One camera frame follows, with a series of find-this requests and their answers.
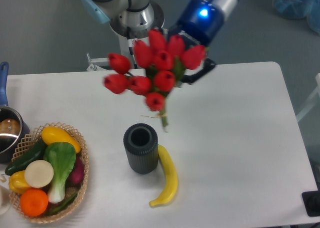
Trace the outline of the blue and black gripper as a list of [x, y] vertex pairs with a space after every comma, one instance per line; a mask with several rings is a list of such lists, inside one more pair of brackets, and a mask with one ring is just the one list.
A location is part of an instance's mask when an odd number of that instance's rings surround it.
[[[223, 12], [208, 0], [191, 0], [175, 25], [168, 29], [168, 36], [181, 35], [189, 45], [209, 46], [224, 24]], [[181, 83], [194, 84], [216, 67], [216, 62], [206, 58], [201, 69], [184, 75]]]

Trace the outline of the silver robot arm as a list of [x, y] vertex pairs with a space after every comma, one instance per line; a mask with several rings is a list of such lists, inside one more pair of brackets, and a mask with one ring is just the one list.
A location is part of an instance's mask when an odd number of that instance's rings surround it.
[[84, 8], [98, 23], [108, 23], [118, 36], [121, 54], [137, 69], [133, 44], [149, 42], [148, 31], [160, 30], [166, 39], [181, 35], [186, 47], [208, 47], [239, 0], [190, 0], [178, 21], [163, 28], [165, 17], [160, 5], [152, 0], [81, 0]]

